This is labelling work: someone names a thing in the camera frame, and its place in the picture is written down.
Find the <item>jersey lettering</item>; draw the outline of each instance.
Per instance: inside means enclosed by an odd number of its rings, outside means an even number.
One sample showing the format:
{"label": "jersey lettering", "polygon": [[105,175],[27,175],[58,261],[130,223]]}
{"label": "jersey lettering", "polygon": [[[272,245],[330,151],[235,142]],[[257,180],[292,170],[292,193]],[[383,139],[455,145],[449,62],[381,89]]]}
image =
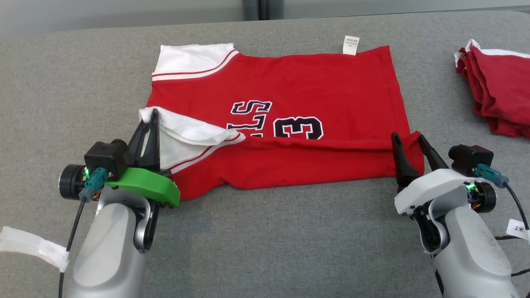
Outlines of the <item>jersey lettering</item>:
{"label": "jersey lettering", "polygon": [[245,101],[236,102],[235,104],[232,105],[231,113],[234,114],[234,115],[250,114],[254,110],[254,107],[256,107],[256,113],[258,113],[258,112],[265,112],[266,113],[266,112],[270,111],[270,107],[272,107],[272,102],[270,102],[270,101],[259,101],[259,100],[249,100],[248,102],[246,102],[246,105],[245,105]]}
{"label": "jersey lettering", "polygon": [[255,121],[255,124],[232,124],[232,123],[228,123],[226,124],[226,129],[255,129],[255,130],[262,130],[263,129],[263,125],[265,124],[265,119],[266,119],[267,115],[265,114],[262,114],[262,115],[255,115],[254,117],[252,117],[252,120]]}
{"label": "jersey lettering", "polygon": [[274,120],[274,136],[290,137],[290,133],[285,131],[286,127],[291,128],[291,134],[303,133],[304,127],[309,127],[310,130],[305,132],[307,139],[320,139],[324,135],[322,122],[316,117],[278,118]]}

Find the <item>folded red garment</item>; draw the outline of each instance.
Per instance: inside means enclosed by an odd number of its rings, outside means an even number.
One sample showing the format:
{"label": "folded red garment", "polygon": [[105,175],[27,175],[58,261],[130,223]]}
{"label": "folded red garment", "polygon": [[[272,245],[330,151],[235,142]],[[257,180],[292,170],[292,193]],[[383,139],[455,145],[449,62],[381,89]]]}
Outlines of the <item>folded red garment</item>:
{"label": "folded red garment", "polygon": [[530,55],[481,49],[471,39],[455,53],[455,63],[470,84],[475,113],[493,133],[530,137]]}

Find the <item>striped trim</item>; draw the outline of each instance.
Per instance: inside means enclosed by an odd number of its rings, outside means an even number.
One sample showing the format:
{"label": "striped trim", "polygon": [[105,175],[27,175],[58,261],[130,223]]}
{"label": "striped trim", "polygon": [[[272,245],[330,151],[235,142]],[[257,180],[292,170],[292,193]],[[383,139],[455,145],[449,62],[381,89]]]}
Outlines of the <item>striped trim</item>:
{"label": "striped trim", "polygon": [[242,133],[239,133],[236,137],[234,138],[231,138],[231,139],[227,139],[225,141],[223,141],[222,143],[218,144],[218,145],[215,145],[215,146],[209,146],[207,147],[201,154],[199,154],[198,156],[192,158],[192,159],[188,159],[188,160],[185,160],[185,161],[181,161],[173,166],[170,166],[169,167],[169,170],[171,170],[171,173],[172,174],[175,174],[193,164],[196,164],[198,163],[199,161],[207,158],[208,156],[210,156],[210,154],[212,154],[214,151],[216,151],[217,149],[221,148],[221,147],[224,147],[224,146],[227,146],[227,145],[233,145],[233,144],[237,144],[239,142],[242,142],[243,140],[245,140],[245,135],[242,134]]}
{"label": "striped trim", "polygon": [[223,59],[221,64],[218,66],[205,70],[205,71],[199,71],[199,72],[161,72],[161,73],[153,73],[153,81],[164,81],[164,80],[181,80],[184,78],[196,78],[196,77],[204,77],[213,73],[218,72],[223,68],[230,60],[235,56],[239,54],[239,52],[236,49],[231,50],[228,52],[226,57]]}

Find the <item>white cable label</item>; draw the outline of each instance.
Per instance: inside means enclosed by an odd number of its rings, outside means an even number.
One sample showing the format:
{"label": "white cable label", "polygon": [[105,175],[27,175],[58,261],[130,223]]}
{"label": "white cable label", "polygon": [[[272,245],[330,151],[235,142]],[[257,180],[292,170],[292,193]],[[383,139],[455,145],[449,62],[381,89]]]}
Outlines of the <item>white cable label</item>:
{"label": "white cable label", "polygon": [[68,266],[66,248],[45,240],[35,234],[5,226],[0,233],[0,251],[25,253],[43,259],[59,268],[61,272]]}
{"label": "white cable label", "polygon": [[508,222],[506,234],[528,240],[528,232],[525,230],[525,224],[517,220],[510,220]]}
{"label": "white cable label", "polygon": [[359,38],[348,36],[344,37],[344,43],[342,44],[342,53],[347,55],[357,54],[357,45],[359,44]]}

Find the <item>white care label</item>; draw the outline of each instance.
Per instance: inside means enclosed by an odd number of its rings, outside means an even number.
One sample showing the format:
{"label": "white care label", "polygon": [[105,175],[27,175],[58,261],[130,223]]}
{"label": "white care label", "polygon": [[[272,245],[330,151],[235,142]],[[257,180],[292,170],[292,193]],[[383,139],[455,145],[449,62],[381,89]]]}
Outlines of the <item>white care label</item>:
{"label": "white care label", "polygon": [[344,37],[344,43],[342,44],[342,53],[347,55],[357,54],[357,45],[359,44],[359,38],[348,36]]}
{"label": "white care label", "polygon": [[525,224],[517,220],[510,220],[508,222],[506,234],[528,240],[528,232],[525,230]]}

